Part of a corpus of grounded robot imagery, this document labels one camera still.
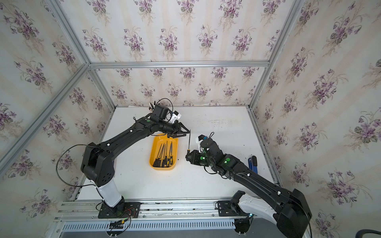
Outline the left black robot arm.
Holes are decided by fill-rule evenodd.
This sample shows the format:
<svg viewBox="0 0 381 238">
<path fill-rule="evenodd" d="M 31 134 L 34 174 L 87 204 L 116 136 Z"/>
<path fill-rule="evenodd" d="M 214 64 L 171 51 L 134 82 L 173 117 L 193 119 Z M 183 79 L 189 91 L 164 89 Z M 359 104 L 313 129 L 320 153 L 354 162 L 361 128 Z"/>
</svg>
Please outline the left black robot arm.
<svg viewBox="0 0 381 238">
<path fill-rule="evenodd" d="M 165 119 L 165 116 L 148 114 L 136 120 L 130 128 L 117 136 L 99 144 L 90 143 L 86 146 L 80 170 L 92 181 L 109 208 L 121 210 L 124 204 L 124 197 L 114 182 L 114 160 L 122 152 L 156 132 L 172 138 L 184 137 L 190 133 L 178 119 L 173 122 L 167 122 Z"/>
</svg>

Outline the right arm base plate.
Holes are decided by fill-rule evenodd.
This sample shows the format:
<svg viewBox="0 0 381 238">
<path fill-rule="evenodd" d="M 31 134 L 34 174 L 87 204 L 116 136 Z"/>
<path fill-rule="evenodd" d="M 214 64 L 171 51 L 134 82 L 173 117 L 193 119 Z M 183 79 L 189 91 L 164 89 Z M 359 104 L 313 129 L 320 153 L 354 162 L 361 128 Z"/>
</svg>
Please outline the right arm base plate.
<svg viewBox="0 0 381 238">
<path fill-rule="evenodd" d="M 232 204 L 229 200 L 217 201 L 215 203 L 215 209 L 219 217 L 248 216 L 237 204 Z"/>
</svg>

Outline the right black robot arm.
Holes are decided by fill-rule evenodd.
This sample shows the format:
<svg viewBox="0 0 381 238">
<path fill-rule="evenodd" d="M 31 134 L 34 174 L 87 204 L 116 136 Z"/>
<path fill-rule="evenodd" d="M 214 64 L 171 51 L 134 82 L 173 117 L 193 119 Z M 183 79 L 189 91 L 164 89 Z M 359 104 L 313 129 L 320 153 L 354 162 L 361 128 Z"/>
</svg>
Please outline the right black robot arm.
<svg viewBox="0 0 381 238">
<path fill-rule="evenodd" d="M 289 191 L 271 183 L 237 157 L 223 153 L 211 138 L 199 141 L 197 150 L 188 150 L 186 160 L 193 165 L 211 167 L 216 174 L 233 180 L 258 195 L 273 209 L 271 213 L 259 206 L 250 205 L 249 196 L 242 191 L 235 194 L 231 204 L 247 214 L 262 212 L 286 237 L 301 238 L 311 226 L 312 213 L 302 192 L 297 189 Z"/>
</svg>

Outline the yellow plastic storage tray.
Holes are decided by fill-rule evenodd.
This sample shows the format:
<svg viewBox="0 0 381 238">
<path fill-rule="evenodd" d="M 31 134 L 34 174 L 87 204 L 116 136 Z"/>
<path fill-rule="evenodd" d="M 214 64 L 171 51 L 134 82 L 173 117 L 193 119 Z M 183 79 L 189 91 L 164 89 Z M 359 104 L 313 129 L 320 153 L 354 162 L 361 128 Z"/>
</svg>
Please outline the yellow plastic storage tray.
<svg viewBox="0 0 381 238">
<path fill-rule="evenodd" d="M 158 171 L 170 171 L 177 162 L 178 139 L 166 134 L 153 135 L 149 165 Z"/>
</svg>

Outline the yellow-black file tool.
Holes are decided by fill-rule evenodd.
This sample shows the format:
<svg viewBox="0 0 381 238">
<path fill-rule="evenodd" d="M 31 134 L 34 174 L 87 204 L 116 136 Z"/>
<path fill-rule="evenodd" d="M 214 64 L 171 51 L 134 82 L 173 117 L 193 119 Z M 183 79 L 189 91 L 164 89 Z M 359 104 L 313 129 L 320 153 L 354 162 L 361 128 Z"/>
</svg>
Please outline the yellow-black file tool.
<svg viewBox="0 0 381 238">
<path fill-rule="evenodd" d="M 190 154 L 190 143 L 191 143 L 191 130 L 189 131 L 189 137 L 188 137 L 188 149 L 187 149 L 187 155 Z"/>
<path fill-rule="evenodd" d="M 165 153 L 164 153 L 164 160 L 163 160 L 162 167 L 167 168 L 168 165 L 169 165 L 169 161 L 168 161 L 168 143 L 166 143 Z"/>
<path fill-rule="evenodd" d="M 155 156 L 155 160 L 154 160 L 154 162 L 153 162 L 153 164 L 152 164 L 153 167 L 156 167 L 156 166 L 157 166 L 157 161 L 158 161 L 159 156 L 160 156 L 161 148 L 162 148 L 162 145 L 160 145 L 159 150 L 158 150 L 158 153 L 157 153 L 157 155 Z"/>
<path fill-rule="evenodd" d="M 168 165 L 171 167 L 173 165 L 173 143 L 170 144 Z"/>
<path fill-rule="evenodd" d="M 163 145 L 163 148 L 162 148 L 162 157 L 161 157 L 161 167 L 165 167 L 165 158 L 166 158 L 166 145 L 164 144 Z"/>
<path fill-rule="evenodd" d="M 158 168 L 161 167 L 161 157 L 162 157 L 164 148 L 165 148 L 165 145 L 161 144 L 160 150 L 159 150 L 157 158 L 155 160 L 155 167 L 158 167 Z"/>
</svg>

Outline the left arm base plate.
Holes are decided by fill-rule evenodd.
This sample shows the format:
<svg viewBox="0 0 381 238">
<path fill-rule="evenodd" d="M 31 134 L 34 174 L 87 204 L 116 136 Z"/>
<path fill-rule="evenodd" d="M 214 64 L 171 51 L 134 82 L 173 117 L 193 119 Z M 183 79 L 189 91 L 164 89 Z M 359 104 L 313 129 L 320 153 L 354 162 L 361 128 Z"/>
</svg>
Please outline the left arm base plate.
<svg viewBox="0 0 381 238">
<path fill-rule="evenodd" d="M 96 206 L 99 211 L 98 219 L 122 219 L 122 218 L 137 218 L 139 216 L 141 203 L 140 202 L 125 202 L 123 199 L 116 207 L 109 207 L 104 201 L 101 206 Z"/>
</svg>

